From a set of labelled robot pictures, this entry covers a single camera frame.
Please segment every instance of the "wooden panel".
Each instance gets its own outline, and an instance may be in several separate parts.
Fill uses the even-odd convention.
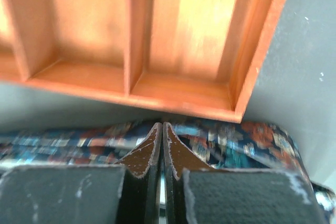
[[[231,77],[239,49],[244,42],[244,35],[250,24],[249,22],[251,22],[251,13],[254,13],[254,9],[251,5],[252,0],[236,1],[223,55],[218,67],[216,81],[228,82]]]
[[[13,28],[5,0],[0,0],[0,51],[11,51]]]
[[[252,0],[251,9],[254,10],[248,18],[248,28],[245,39],[238,52],[229,88],[233,104],[236,104],[241,88],[244,84],[247,71],[255,54],[260,34],[264,26],[266,15],[272,0]]]
[[[143,72],[149,54],[153,0],[130,0],[129,53],[125,54],[125,86],[129,93]]]
[[[54,0],[60,54],[123,66],[125,0]]]
[[[19,71],[15,58],[11,52],[0,53],[0,80],[18,80]]]
[[[260,40],[257,45],[255,55],[253,56],[252,61],[249,62],[250,65],[248,67],[247,74],[245,75],[245,81],[239,92],[239,97],[235,106],[235,111],[237,113],[244,114],[246,110],[248,100],[252,94],[257,76],[266,57],[267,50],[271,43],[285,2],[286,0],[273,0],[271,2],[269,12],[267,14],[266,20],[264,21],[264,27],[260,35]]]
[[[99,64],[59,61],[34,76],[35,82],[123,93],[123,71]]]
[[[175,103],[182,108],[204,106],[231,109],[227,85],[165,74],[143,74],[132,94],[160,99],[166,104]]]
[[[149,70],[216,79],[235,1],[154,0]]]
[[[55,61],[49,0],[8,0],[15,27],[14,50],[27,79]]]

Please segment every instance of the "wooden shelf compartment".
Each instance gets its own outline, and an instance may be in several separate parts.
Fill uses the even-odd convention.
[[[124,93],[127,0],[10,1],[28,82]]]
[[[0,79],[240,122],[285,0],[2,2]]]
[[[0,0],[0,78],[19,80],[19,70],[13,53],[13,26],[7,1]]]
[[[241,120],[237,100],[271,2],[132,0],[131,96],[163,110]]]

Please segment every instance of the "wooden edge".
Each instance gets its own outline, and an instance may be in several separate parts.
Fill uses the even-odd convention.
[[[237,104],[236,113],[244,114],[247,103],[252,95],[254,85],[256,83],[259,71],[263,65],[268,48],[273,38],[273,34],[278,24],[281,11],[286,0],[273,0],[267,14],[264,27],[262,29],[260,40],[255,55],[247,72],[243,87],[241,89]]]
[[[124,93],[129,95],[131,92],[131,22],[132,22],[132,0],[126,1],[125,19],[125,48],[124,48]]]
[[[13,52],[0,53],[0,80],[20,80],[17,62]]]
[[[18,80],[17,78],[7,77],[6,81],[10,81],[14,84],[24,85],[26,87],[38,88],[67,95],[75,95],[82,98],[135,106],[138,108],[157,110],[162,112],[198,116],[213,120],[240,123],[243,118],[242,113],[237,113],[231,110],[209,108],[200,105],[191,105],[188,108],[183,108],[176,104],[166,104],[165,101],[160,99],[139,97],[136,95],[130,95],[129,97],[125,97],[123,93],[119,92],[104,91],[100,89],[81,87],[78,85],[66,83],[56,83],[42,79],[30,78],[27,81],[23,82],[21,80]]]
[[[153,0],[127,0],[127,48],[125,93],[129,95],[140,80],[149,54]]]
[[[236,59],[235,57],[232,57],[232,55],[240,55],[238,53],[240,44],[244,44],[241,41],[244,41],[244,38],[246,37],[245,31],[248,19],[247,17],[249,16],[250,2],[251,0],[236,0],[216,81],[226,82],[228,80],[230,83],[230,77],[232,76],[235,62],[239,61],[239,57]]]
[[[229,79],[229,90],[233,98],[234,109],[250,63],[255,55],[271,2],[272,0],[250,0],[248,11],[244,18],[244,30],[238,48],[237,59]]]
[[[23,43],[20,39],[20,35],[18,32],[18,24],[15,22],[14,11],[12,2],[10,0],[4,0],[5,5],[7,6],[7,12],[9,14],[8,21],[13,28],[13,53],[15,57],[15,61],[17,64],[17,68],[20,74],[20,78],[24,81],[27,80],[30,76],[30,71],[28,69],[28,61],[26,57],[26,52],[23,46]],[[9,75],[1,74],[1,79],[17,81],[17,78],[10,77]]]

